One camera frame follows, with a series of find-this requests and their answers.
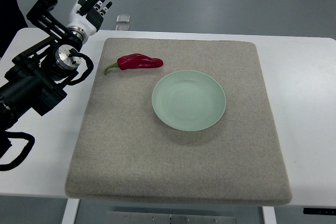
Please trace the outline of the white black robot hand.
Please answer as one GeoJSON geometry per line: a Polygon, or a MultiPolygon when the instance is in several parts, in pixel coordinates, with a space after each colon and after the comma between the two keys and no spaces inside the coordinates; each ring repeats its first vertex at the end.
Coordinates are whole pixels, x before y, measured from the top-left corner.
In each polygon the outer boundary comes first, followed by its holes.
{"type": "Polygon", "coordinates": [[[106,0],[77,0],[70,11],[67,27],[77,27],[88,38],[101,28],[104,16],[111,6],[112,2],[106,0]]]}

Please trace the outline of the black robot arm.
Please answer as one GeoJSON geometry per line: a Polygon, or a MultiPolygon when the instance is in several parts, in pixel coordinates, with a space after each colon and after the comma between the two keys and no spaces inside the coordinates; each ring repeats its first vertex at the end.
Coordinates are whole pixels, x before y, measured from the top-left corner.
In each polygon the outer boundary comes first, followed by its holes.
{"type": "Polygon", "coordinates": [[[49,36],[13,58],[1,87],[1,131],[11,128],[33,109],[43,116],[66,96],[66,86],[84,81],[93,71],[92,60],[80,53],[87,37],[70,30],[50,11],[57,0],[38,0],[27,18],[49,36]]]}

